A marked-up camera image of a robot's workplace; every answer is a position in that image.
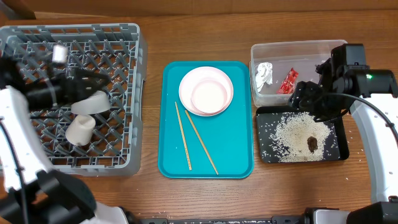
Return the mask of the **grey bowl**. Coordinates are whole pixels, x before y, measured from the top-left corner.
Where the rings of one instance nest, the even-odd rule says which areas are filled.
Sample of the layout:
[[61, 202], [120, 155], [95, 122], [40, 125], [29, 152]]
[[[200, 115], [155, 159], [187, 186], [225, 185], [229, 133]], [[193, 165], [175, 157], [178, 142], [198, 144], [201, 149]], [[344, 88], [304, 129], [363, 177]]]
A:
[[71, 112], [77, 115], [91, 115], [102, 113], [111, 108], [107, 94], [103, 91], [96, 91], [89, 98], [78, 101], [71, 105]]

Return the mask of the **red snack wrapper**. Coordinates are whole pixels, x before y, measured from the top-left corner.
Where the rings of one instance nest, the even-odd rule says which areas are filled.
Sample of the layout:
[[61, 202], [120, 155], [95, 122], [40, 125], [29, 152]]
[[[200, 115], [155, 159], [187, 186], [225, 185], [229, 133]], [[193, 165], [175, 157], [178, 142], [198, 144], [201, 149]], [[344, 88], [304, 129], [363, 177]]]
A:
[[291, 94], [294, 92], [295, 81], [299, 73], [293, 68], [290, 69], [286, 78], [283, 80], [280, 88], [277, 90], [277, 94]]

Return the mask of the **white paper cup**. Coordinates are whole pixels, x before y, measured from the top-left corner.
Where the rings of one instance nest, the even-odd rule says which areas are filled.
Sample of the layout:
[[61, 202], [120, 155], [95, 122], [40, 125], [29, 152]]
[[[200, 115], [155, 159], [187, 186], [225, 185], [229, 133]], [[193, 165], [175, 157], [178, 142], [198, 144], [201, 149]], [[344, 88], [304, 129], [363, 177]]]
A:
[[92, 116], [77, 115], [65, 132], [66, 139], [73, 145], [85, 146], [91, 141], [95, 126]]

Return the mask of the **white tissue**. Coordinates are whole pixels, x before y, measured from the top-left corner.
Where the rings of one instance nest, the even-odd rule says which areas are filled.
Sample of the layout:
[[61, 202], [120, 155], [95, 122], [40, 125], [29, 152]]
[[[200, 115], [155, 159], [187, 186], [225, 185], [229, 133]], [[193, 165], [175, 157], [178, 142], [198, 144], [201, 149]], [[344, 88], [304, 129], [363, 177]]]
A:
[[260, 92], [265, 84], [273, 84], [273, 65], [270, 62], [262, 62], [257, 66], [255, 76], [256, 90]]

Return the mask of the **small pink bowl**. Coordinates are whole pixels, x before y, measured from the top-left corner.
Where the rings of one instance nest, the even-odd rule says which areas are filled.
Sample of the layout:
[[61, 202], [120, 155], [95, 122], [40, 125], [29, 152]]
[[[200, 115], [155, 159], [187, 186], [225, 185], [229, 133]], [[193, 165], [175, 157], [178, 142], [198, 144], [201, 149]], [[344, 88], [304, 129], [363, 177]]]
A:
[[223, 109], [228, 99], [226, 88], [218, 81], [204, 80], [192, 92], [192, 103], [196, 109], [206, 114], [217, 113]]

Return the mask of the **wooden chopstick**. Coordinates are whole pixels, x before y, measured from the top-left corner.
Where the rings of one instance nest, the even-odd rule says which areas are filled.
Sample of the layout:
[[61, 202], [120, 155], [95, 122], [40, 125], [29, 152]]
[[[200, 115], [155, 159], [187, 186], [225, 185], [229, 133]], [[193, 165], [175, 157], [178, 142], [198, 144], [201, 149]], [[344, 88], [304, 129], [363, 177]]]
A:
[[180, 117], [180, 112], [179, 112], [178, 104], [177, 104], [176, 101], [174, 102], [174, 105], [175, 105], [175, 109], [176, 109], [178, 125], [180, 127], [180, 133], [181, 133], [181, 137], [182, 137], [182, 141], [183, 141], [183, 146], [184, 146], [185, 155], [186, 155], [186, 159], [187, 159], [188, 169], [189, 169], [189, 171], [191, 171], [192, 170], [192, 164], [191, 164], [191, 161], [190, 161], [190, 155], [189, 155], [189, 152], [188, 152], [187, 142], [186, 142], [186, 139], [185, 139], [185, 133], [184, 133], [184, 130], [183, 130], [182, 120], [181, 120], [181, 117]]
[[208, 160], [209, 160], [209, 162], [210, 162], [210, 164], [212, 166], [212, 168], [214, 169], [216, 175], [219, 175], [218, 169], [216, 168], [215, 163], [213, 162], [213, 159], [211, 158], [210, 153], [208, 152], [208, 150], [207, 150], [207, 148], [205, 146], [205, 143], [203, 142], [203, 140], [202, 140], [202, 138], [200, 136], [200, 133], [198, 132], [198, 130], [197, 130], [197, 128], [196, 128], [196, 126], [195, 126], [195, 124], [194, 124], [194, 122], [193, 122], [193, 120], [192, 120], [192, 118], [190, 116], [190, 113], [187, 110], [185, 110], [184, 112], [185, 112], [185, 114], [186, 114], [186, 116], [187, 116], [187, 118], [188, 118], [188, 120], [189, 120], [189, 122], [190, 122], [190, 124], [191, 124], [191, 126], [192, 126], [192, 128], [193, 128], [193, 130], [194, 130], [194, 132], [195, 132], [195, 134], [196, 134], [196, 136], [197, 136], [197, 138], [198, 138], [198, 140], [199, 140], [199, 142], [200, 142], [200, 144], [201, 144], [201, 146], [202, 146], [202, 148], [203, 148], [203, 150], [204, 150], [204, 152], [205, 152], [205, 154], [206, 154], [206, 156], [207, 156], [207, 158], [208, 158]]

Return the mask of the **large white plate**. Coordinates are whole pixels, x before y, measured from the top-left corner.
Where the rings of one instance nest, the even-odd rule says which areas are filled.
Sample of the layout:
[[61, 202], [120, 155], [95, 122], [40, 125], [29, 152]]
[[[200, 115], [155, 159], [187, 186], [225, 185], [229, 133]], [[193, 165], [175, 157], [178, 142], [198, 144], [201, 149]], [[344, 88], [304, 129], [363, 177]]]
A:
[[[217, 113], [206, 114], [196, 109], [192, 103], [192, 92], [195, 86], [204, 80], [215, 80], [220, 82], [228, 92], [228, 99], [223, 107]], [[182, 105], [191, 113], [199, 116], [214, 116], [222, 113], [231, 104], [234, 96], [234, 87], [231, 79], [225, 72], [215, 67], [197, 67], [190, 70], [180, 82], [178, 94]]]

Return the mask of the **brown food scrap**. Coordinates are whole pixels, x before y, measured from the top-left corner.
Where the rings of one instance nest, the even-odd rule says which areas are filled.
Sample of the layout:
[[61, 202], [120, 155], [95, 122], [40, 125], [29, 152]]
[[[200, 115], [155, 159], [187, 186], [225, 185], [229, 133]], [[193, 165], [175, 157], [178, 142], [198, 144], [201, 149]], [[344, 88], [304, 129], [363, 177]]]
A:
[[313, 154], [318, 149], [318, 140], [317, 138], [310, 136], [307, 139], [308, 149]]

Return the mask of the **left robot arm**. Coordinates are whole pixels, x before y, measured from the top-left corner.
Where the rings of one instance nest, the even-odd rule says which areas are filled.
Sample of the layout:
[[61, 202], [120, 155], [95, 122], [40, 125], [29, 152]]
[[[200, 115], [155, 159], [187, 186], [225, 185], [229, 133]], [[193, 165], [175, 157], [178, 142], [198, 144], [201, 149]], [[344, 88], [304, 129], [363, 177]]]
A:
[[73, 78], [53, 75], [26, 83], [17, 61], [1, 58], [1, 165], [7, 196], [1, 217], [10, 223], [137, 223], [122, 207], [95, 200], [80, 179], [56, 170], [30, 121], [32, 110], [85, 100], [109, 75], [76, 68]]

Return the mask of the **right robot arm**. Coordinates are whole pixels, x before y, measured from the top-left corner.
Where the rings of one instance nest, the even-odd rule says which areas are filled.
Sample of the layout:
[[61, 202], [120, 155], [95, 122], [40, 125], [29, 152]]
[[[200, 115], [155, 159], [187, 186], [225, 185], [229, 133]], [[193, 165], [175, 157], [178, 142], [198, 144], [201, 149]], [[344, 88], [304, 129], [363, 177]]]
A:
[[397, 82], [390, 70], [351, 66], [322, 72], [319, 83], [299, 82], [289, 105], [316, 121], [353, 117], [371, 177], [371, 204], [352, 212], [308, 208], [301, 223], [397, 223]]

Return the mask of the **grey dish rack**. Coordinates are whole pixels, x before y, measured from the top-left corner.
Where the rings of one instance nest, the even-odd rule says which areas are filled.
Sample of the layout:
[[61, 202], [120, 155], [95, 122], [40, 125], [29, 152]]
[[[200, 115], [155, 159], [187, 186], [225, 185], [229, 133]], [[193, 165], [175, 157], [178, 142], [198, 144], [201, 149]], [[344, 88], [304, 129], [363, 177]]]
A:
[[18, 61], [26, 82], [46, 74], [42, 57], [57, 44], [68, 49], [58, 73], [84, 68], [108, 75], [104, 87], [111, 107], [94, 116], [91, 141], [75, 146], [66, 139], [74, 115], [69, 106], [32, 113], [42, 149], [53, 165], [84, 176], [134, 175], [141, 166], [142, 92], [146, 80], [147, 43], [135, 23], [4, 26], [1, 55]]

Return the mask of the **clear plastic bin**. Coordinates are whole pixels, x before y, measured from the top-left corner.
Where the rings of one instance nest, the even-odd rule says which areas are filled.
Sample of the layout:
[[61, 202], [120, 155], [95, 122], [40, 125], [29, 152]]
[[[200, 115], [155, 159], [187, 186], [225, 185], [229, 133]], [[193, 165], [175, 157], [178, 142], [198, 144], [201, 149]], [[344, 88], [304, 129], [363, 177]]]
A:
[[[251, 48], [251, 91], [256, 107], [286, 105], [289, 94], [277, 94], [283, 80], [293, 68], [298, 72], [296, 82], [318, 83], [320, 75], [316, 66], [330, 58], [331, 50], [345, 44], [345, 40], [306, 40], [255, 44]], [[273, 65], [273, 84], [265, 84], [260, 92], [256, 90], [257, 66], [262, 62]]]

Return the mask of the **teal plastic tray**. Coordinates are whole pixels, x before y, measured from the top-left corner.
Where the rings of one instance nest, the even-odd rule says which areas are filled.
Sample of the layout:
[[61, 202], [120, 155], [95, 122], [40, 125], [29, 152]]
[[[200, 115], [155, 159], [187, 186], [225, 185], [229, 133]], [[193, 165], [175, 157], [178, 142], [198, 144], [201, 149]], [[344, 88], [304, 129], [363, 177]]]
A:
[[[181, 103], [178, 88], [194, 68], [215, 67], [227, 74], [234, 87], [231, 104], [214, 116], [190, 116], [210, 153], [212, 168]], [[189, 171], [174, 102], [177, 102], [192, 170]], [[239, 61], [179, 61], [163, 71], [159, 119], [158, 168], [171, 179], [243, 179], [254, 168], [254, 140], [249, 69]]]

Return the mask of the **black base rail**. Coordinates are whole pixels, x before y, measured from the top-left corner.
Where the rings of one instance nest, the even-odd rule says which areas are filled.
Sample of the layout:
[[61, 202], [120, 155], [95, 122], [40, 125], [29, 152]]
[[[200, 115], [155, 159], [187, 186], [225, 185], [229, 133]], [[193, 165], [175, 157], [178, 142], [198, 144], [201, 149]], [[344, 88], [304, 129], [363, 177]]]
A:
[[301, 215], [274, 215], [270, 218], [186, 219], [144, 218], [139, 224], [346, 224], [348, 211], [336, 208], [306, 208]]

